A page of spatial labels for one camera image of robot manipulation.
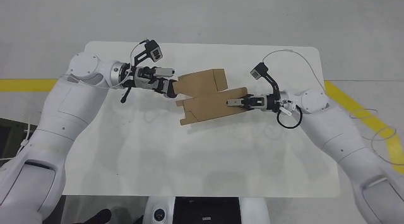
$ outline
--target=yellow floor line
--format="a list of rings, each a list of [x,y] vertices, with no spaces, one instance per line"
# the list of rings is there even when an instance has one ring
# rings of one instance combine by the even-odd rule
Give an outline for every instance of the yellow floor line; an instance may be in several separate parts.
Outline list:
[[[351,113],[355,113],[356,117],[363,117],[361,121],[374,132],[378,132],[381,129],[384,129],[388,125],[385,124],[381,119],[376,116],[372,116],[369,111],[361,110],[364,109],[359,103],[357,103],[354,99],[346,95],[342,92],[338,87],[336,87],[332,82],[325,81],[327,95],[331,97],[333,100],[338,102],[344,109]],[[382,138],[389,138],[392,135],[391,130],[384,130],[379,133]],[[404,163],[404,153],[403,148],[401,147],[400,137],[396,134],[394,137],[388,139],[386,141],[387,149],[389,151],[390,160],[393,163]],[[394,169],[404,174],[404,167],[394,165]]]
[[[0,91],[51,91],[57,80],[0,80]]]
[[[57,80],[43,79],[43,80],[0,80],[0,91],[50,91],[55,85]],[[354,99],[349,97],[347,94],[342,92],[338,87],[336,87],[332,82],[325,81],[325,87],[328,96],[333,100],[338,102],[344,109],[349,112],[355,112],[363,109],[359,103]],[[366,117],[361,119],[361,121],[374,132],[387,127],[387,125],[377,118],[376,116],[371,116],[372,114],[368,111],[356,112],[357,117]],[[391,132],[388,130],[380,133],[381,137],[388,138]],[[390,160],[393,163],[404,163],[404,152],[401,147],[400,138],[396,135],[386,141],[387,148],[390,155]],[[397,172],[404,174],[404,167],[394,166]]]

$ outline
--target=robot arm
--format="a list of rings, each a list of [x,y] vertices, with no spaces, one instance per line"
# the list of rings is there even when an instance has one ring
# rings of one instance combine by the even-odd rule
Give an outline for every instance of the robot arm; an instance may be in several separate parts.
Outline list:
[[[323,91],[306,90],[298,95],[279,91],[268,68],[258,64],[251,74],[264,77],[273,87],[272,94],[246,95],[228,100],[229,106],[247,110],[261,109],[279,115],[292,115],[310,140],[332,157],[348,175],[355,203],[371,224],[395,224],[404,221],[404,178],[367,147],[349,115]]]
[[[28,144],[0,168],[2,223],[41,223],[50,215],[64,189],[68,152],[98,114],[110,88],[143,88],[176,96],[174,80],[163,78],[172,76],[173,69],[138,66],[147,58],[154,62],[162,58],[157,43],[145,42],[146,50],[134,58],[133,65],[102,62],[85,52],[72,58],[67,73],[46,98]]]

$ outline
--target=flattened cardboard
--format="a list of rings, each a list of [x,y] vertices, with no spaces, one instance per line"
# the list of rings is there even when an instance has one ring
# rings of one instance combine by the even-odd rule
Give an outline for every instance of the flattened cardboard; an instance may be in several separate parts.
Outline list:
[[[228,107],[226,101],[230,98],[240,98],[247,94],[247,88],[237,88],[220,93],[178,100],[178,107],[184,107],[185,119],[180,124],[187,125],[195,122],[207,121],[233,114],[240,114],[246,110],[240,107]]]
[[[190,97],[211,95],[227,89],[227,80],[224,69],[210,69],[190,73],[178,77],[173,83],[174,92]]]

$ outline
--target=white table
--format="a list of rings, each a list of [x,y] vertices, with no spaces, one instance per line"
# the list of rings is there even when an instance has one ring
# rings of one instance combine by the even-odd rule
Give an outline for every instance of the white table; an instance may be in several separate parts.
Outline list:
[[[101,60],[128,61],[134,43],[90,42],[85,51]],[[250,70],[267,53],[293,49],[322,81],[319,52],[312,47],[160,44],[156,65],[176,76],[224,68],[229,88],[271,92]],[[154,66],[152,61],[144,65]],[[319,88],[304,60],[281,52],[267,58],[281,89]],[[66,162],[64,194],[129,196],[335,197],[336,164],[301,129],[281,128],[275,114],[250,111],[180,126],[182,107],[146,90],[111,90],[95,120],[74,143]],[[294,124],[291,118],[282,118]]]

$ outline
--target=cable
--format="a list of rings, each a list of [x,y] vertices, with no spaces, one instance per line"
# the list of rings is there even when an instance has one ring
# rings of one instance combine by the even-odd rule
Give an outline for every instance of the cable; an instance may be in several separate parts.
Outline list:
[[[393,163],[393,162],[391,162],[391,161],[388,161],[388,160],[384,159],[384,158],[374,149],[374,147],[373,147],[373,142],[375,141],[375,137],[376,137],[380,132],[382,132],[382,131],[384,131],[384,130],[386,130],[386,129],[393,129],[393,130],[394,130],[394,133],[393,133],[391,136],[389,136],[388,138],[383,138],[382,141],[385,141],[385,140],[387,140],[387,139],[390,139],[390,138],[392,138],[393,136],[395,136],[395,135],[397,134],[397,129],[396,129],[395,127],[390,127],[390,126],[388,126],[388,127],[384,127],[384,128],[382,128],[382,129],[380,129],[378,132],[376,132],[376,133],[373,135],[373,137],[372,137],[372,139],[371,139],[371,149],[372,149],[373,153],[376,154],[376,156],[378,156],[380,159],[382,159],[382,160],[385,161],[386,163],[389,163],[389,164],[391,164],[391,165],[404,166],[404,163]]]
[[[17,156],[18,154],[20,154],[20,152],[21,152],[21,150],[23,150],[24,149],[24,147],[28,144],[28,142],[30,141],[28,138],[30,137],[30,128],[31,128],[31,118],[32,118],[32,116],[34,115],[34,113],[40,113],[41,114],[41,112],[33,112],[30,116],[29,116],[29,118],[28,118],[28,127],[27,127],[27,135],[25,136],[25,139],[21,142],[21,144],[20,144],[20,148],[18,149],[18,151],[17,151],[17,154],[15,155],[15,156]],[[2,161],[2,160],[11,160],[11,159],[13,159],[14,157],[10,157],[10,158],[0,158],[0,161]]]
[[[131,53],[130,53],[130,55],[129,55],[129,65],[131,66],[131,69],[132,69],[132,67],[133,67],[133,64],[132,64],[132,54],[133,54],[134,50],[135,50],[139,45],[145,43],[146,40],[147,40],[147,38],[144,39],[143,41],[141,41],[140,43],[136,44],[135,47],[133,47],[133,49],[132,49],[132,51],[131,51]]]
[[[314,77],[316,78],[317,82],[320,84],[321,89],[323,89],[324,93],[326,93],[326,90],[324,89],[323,85],[322,85],[321,82],[319,81],[319,79],[318,79],[316,73],[314,72],[313,67],[311,66],[311,64],[309,63],[309,61],[308,61],[302,54],[300,54],[300,53],[298,53],[298,52],[296,52],[296,51],[294,51],[294,50],[290,50],[290,49],[275,50],[275,51],[273,51],[273,52],[270,52],[270,53],[267,54],[266,56],[264,56],[263,62],[264,62],[264,60],[265,60],[269,55],[271,55],[271,54],[273,54],[273,53],[276,53],[276,52],[283,52],[283,51],[285,51],[285,52],[291,52],[291,53],[297,54],[297,55],[299,55],[301,58],[303,58],[303,59],[305,60],[305,62],[309,65],[309,67],[310,67],[310,69],[311,69],[311,72],[313,73],[313,75],[314,75]]]
[[[283,125],[282,122],[280,122],[280,119],[279,119],[280,113],[282,113],[282,111],[279,110],[278,113],[276,114],[276,121],[279,123],[279,125],[281,125],[285,129],[295,129],[296,127],[299,127],[302,124],[303,112],[302,112],[302,109],[298,105],[296,105],[296,108],[300,112],[300,118],[299,118],[298,123],[296,125],[292,126],[292,127],[288,127],[288,126]]]

